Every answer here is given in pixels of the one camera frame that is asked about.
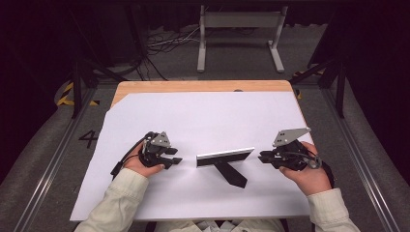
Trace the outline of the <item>white sheet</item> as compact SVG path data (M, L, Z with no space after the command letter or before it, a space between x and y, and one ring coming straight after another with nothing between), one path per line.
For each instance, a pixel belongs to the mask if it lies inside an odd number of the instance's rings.
M103 199L118 160L149 131L166 132L180 163L150 177L138 220L306 216L308 201L278 170L259 160L280 130L306 124L291 92L129 94L105 115L94 156L73 207L84 220ZM234 163L248 182L229 185L202 154L250 148Z

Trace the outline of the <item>person's torso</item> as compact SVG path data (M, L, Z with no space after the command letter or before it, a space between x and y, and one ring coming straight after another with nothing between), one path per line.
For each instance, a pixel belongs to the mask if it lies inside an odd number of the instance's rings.
M154 232L285 232L279 219L160 221Z

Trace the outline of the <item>black picture frame with stand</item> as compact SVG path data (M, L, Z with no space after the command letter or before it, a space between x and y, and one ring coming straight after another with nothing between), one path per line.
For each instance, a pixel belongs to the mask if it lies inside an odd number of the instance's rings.
M229 185L244 189L248 179L236 170L231 162L245 160L253 151L254 148L250 147L197 155L196 166L213 165Z

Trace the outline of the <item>person's right hand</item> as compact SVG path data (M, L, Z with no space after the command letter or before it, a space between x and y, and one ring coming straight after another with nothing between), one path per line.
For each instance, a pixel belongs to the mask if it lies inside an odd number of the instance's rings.
M296 183L305 196L330 190L331 184L323 168L311 169L306 167L301 171L294 171L281 166L279 171L288 179Z

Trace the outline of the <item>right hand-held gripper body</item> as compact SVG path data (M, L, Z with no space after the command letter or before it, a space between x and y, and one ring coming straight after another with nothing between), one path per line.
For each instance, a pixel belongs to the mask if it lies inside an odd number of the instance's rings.
M281 166L301 171L307 166L318 169L322 159L306 148L298 138L310 132L310 128L280 130L273 142L274 150L268 152L268 163L274 168Z

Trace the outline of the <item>aluminium floor rail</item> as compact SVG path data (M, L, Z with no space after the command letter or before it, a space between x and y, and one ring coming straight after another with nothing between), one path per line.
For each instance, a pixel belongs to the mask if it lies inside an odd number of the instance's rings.
M79 111L74 118L71 118L68 125L65 128L63 137L60 139L59 144L50 159L43 176L38 181L36 188L25 207L18 223L15 226L13 232L27 232L28 228L32 224L34 217L36 216L38 210L40 209L45 196L52 182L58 172L58 169L62 163L64 156L67 153L68 146L73 138L73 134L77 129L90 101L94 97L96 92L95 88L87 89L84 91L84 96L80 100L81 105L79 105Z
M332 111L333 117L335 118L337 125L342 133L342 137L348 146L349 156L354 163L358 175L360 176L365 187L366 193L384 227L384 230L386 232L401 232L379 188L379 185L371 174L366 161L359 149L359 146L354 140L351 130L348 128L345 120L339 117L336 108L336 100L334 99L331 91L323 89L321 93L325 102Z

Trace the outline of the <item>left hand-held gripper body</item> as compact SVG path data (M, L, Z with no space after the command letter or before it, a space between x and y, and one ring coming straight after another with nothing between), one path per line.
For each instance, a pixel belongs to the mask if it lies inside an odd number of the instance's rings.
M142 150L138 153L139 160L146 167L152 167L161 164L160 158L171 144L165 131L149 131L143 137Z

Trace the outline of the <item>grey metal stand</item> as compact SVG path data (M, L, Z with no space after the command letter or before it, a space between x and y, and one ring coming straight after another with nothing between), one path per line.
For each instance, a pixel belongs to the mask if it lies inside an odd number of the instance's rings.
M208 12L200 8L197 71L205 72L206 66L206 29L207 28L273 28L273 38L267 41L272 59L278 73L284 73L284 66L278 53L281 35L288 7L273 12Z

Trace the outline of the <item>black metal stand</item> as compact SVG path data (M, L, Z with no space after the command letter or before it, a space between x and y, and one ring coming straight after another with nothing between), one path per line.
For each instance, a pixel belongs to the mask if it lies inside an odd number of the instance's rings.
M322 89L329 89L334 81L337 82L336 89L336 110L340 118L344 117L343 114L343 101L344 101L344 89L346 81L346 68L341 59L332 58L328 61L320 63L305 72L302 72L296 77L292 77L289 82L291 85L297 84L302 80L323 71L323 74L318 79L317 84Z
M96 59L91 59L82 45L82 42L88 44L90 52L93 53L93 47L90 45L86 35L83 33L83 30L78 23L75 14L71 8L68 8L70 14L70 19L73 22L73 25L76 27L76 32L70 32L69 36L71 38L71 52L73 54L73 119L79 117L85 105L88 105L89 102L82 97L81 85L85 84L86 89L95 90L99 84L97 76L93 73L93 70L97 70L102 73L104 76L116 80L117 82L125 81L125 78L116 72L112 72L108 68L104 67Z

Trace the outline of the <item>wooden table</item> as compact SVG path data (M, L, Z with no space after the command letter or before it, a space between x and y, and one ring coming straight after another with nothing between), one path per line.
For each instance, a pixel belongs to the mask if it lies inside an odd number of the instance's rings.
M117 86L110 108L130 94L181 92L289 92L294 94L287 80L178 80L178 81L123 81ZM294 108L302 114L296 97Z

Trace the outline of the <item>yellow black floor tape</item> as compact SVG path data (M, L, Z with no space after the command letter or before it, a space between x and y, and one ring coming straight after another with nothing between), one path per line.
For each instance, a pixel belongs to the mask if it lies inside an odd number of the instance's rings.
M74 101L68 99L68 95L73 90L73 82L69 81L67 86L64 88L63 93L60 97L60 99L57 101L56 105L74 105ZM100 101L90 101L89 105L91 106L97 106L100 105Z
M324 71L318 71L318 72L314 72L313 74L312 74L312 76L322 76L322 74L323 74L323 72ZM292 75L292 79L293 78L296 78L296 77L298 77L298 76L300 76L300 75L302 75L304 72L294 72L293 73L293 75ZM297 100L301 100L302 99L302 92L301 92L301 90L300 89L294 89L294 93L295 93L295 96L296 96L296 99Z

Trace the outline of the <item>person's left hand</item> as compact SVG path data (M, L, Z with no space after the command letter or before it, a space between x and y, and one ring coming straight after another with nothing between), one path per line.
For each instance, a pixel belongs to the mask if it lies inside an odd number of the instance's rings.
M137 145L127 156L124 167L128 168L146 178L161 172L164 169L163 164L158 164L152 167L144 166L139 160L138 153L142 148L142 144Z

